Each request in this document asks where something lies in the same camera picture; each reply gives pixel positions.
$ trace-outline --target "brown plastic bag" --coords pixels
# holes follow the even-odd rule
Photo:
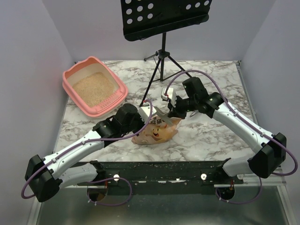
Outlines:
[[[173,125],[167,125],[160,117],[151,118],[150,124],[138,135],[132,138],[134,144],[159,144],[169,141],[178,133],[176,127],[181,118],[170,118]]]

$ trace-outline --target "pink plastic bin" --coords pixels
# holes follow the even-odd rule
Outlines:
[[[72,86],[81,79],[96,73],[103,73],[114,86],[114,93],[94,107],[89,107],[74,91]],[[128,94],[128,88],[103,62],[96,57],[89,57],[78,62],[62,75],[62,86],[75,104],[88,116],[99,118],[118,107]]]

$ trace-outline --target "gray wall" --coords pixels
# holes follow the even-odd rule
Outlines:
[[[137,60],[161,47],[161,35],[125,40],[120,0],[43,2],[76,60],[90,55],[101,60]],[[178,60],[241,60],[274,2],[213,0],[209,21],[169,32],[167,49]]]
[[[25,169],[53,149],[72,60],[41,0],[0,1],[0,34],[0,224],[23,225]]]
[[[300,160],[300,1],[277,0],[242,61],[246,87],[259,123],[287,136]],[[294,164],[287,157],[285,172]],[[300,172],[286,177],[300,224]]]

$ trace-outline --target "black music stand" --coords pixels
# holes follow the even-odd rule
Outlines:
[[[143,40],[157,34],[163,34],[162,49],[144,61],[158,56],[158,62],[146,89],[145,100],[152,82],[164,81],[184,68],[179,65],[169,52],[165,51],[166,33],[171,30],[201,24],[208,21],[208,12],[212,0],[121,0],[123,33],[128,41]],[[164,79],[165,58],[169,58],[181,70]],[[155,74],[160,68],[160,78],[154,80]]]

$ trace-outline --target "marble table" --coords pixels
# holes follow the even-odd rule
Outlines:
[[[128,87],[129,94],[126,102],[138,106],[144,95],[155,62],[142,60],[135,61],[105,61],[104,62]],[[233,61],[181,61],[185,69],[199,69],[211,75],[229,101],[248,118],[251,117],[249,104]],[[167,61],[165,63],[165,77],[178,71],[178,68]],[[208,78],[200,76],[209,93],[216,91]],[[182,82],[186,75],[179,77],[173,87],[177,94],[186,96]],[[162,87],[167,86],[170,79],[164,82],[153,83],[148,98],[163,111],[168,111],[167,103],[160,99]],[[84,136],[102,119],[87,117],[69,99],[55,151],[59,151]],[[238,158],[252,154],[251,149],[230,129],[206,115],[197,114],[190,118],[189,114],[178,127],[178,134],[172,140],[155,145],[136,145],[131,139],[118,141],[107,148],[99,150],[82,161],[191,161],[191,160],[224,160]]]

